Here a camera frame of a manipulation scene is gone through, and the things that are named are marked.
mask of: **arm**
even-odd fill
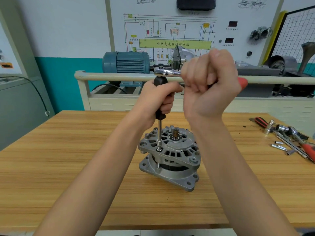
[[[167,95],[180,91],[182,87],[178,83],[155,87],[152,81],[147,82],[132,111],[58,198],[34,236],[95,235],[141,136],[155,121],[156,110],[161,107],[162,113],[169,113],[174,95]]]
[[[237,235],[297,236],[224,126],[222,113],[241,91],[228,51],[216,49],[182,69],[184,113],[218,199]],[[207,84],[214,84],[209,90]]]

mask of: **wooden table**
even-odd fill
[[[63,111],[0,152],[0,231],[34,230],[125,112]],[[315,226],[315,165],[269,145],[249,118],[268,114],[225,113],[238,149],[295,227]],[[190,128],[183,113],[163,126]],[[101,229],[210,228],[228,220],[201,164],[193,192],[139,170],[136,151]]]

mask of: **hand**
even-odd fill
[[[130,114],[139,119],[143,130],[147,130],[155,122],[155,112],[160,109],[163,114],[171,112],[175,93],[182,92],[184,88],[178,82],[155,86],[152,81],[144,84],[140,97]]]
[[[185,81],[184,114],[192,127],[221,122],[223,111],[241,91],[233,57],[227,50],[212,49],[191,59],[182,67],[181,75]]]

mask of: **person's left hand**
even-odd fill
[[[184,88],[178,82],[155,86],[152,81],[144,84],[140,97],[130,114],[139,119],[143,130],[147,130],[155,122],[155,112],[160,109],[163,114],[171,112],[174,94],[182,92]]]

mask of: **alternator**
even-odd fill
[[[197,169],[201,156],[194,135],[188,129],[165,127],[162,130],[162,151],[157,151],[157,132],[145,134],[138,145],[142,154],[149,153],[139,164],[141,171],[193,191],[199,180]]]

